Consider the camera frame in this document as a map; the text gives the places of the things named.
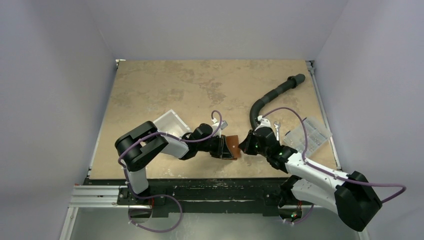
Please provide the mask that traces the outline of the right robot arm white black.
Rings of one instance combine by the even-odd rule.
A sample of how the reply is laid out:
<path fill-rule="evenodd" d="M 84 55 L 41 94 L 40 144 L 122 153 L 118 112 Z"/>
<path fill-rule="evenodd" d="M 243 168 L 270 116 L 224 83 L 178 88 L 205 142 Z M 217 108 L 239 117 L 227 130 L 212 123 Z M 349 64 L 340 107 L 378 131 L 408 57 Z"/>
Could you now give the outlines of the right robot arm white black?
<path fill-rule="evenodd" d="M 309 202 L 334 212 L 357 232 L 362 232 L 382 207 L 362 173 L 335 171 L 303 159 L 296 149 L 280 144 L 270 127 L 250 130 L 238 147 L 244 154 L 265 157 L 274 169 L 290 174 L 276 195 L 279 207 Z"/>

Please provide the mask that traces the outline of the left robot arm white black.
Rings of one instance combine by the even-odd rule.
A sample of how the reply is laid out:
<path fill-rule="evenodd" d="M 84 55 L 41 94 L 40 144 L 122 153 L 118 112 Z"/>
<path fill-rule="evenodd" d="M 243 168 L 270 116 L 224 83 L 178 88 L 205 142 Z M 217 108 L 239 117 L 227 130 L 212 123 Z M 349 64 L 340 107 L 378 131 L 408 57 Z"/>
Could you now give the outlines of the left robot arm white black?
<path fill-rule="evenodd" d="M 123 167 L 127 182 L 132 188 L 129 197 L 138 205 L 149 199 L 147 165 L 159 154 L 188 160 L 198 152 L 209 153 L 211 157 L 223 160 L 237 160 L 241 157 L 237 135 L 225 136 L 221 133 L 225 121 L 215 121 L 213 125 L 200 124 L 192 132 L 177 137 L 160 131 L 152 121 L 134 128 L 119 137 L 114 143 Z"/>

